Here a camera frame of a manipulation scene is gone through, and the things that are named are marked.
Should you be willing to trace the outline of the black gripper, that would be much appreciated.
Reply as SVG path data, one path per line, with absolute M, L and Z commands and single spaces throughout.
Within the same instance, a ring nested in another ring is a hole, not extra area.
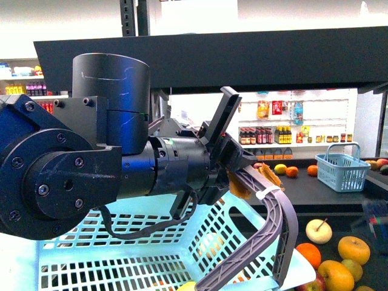
M 205 145 L 209 155 L 209 174 L 198 190 L 188 190 L 175 199 L 170 214 L 173 219 L 183 219 L 187 205 L 192 199 L 198 204 L 212 205 L 220 199 L 232 185 L 229 173 L 234 173 L 258 160 L 255 155 L 245 151 L 224 130 L 224 125 L 214 127 L 212 121 L 203 122 L 198 131 L 199 140 Z

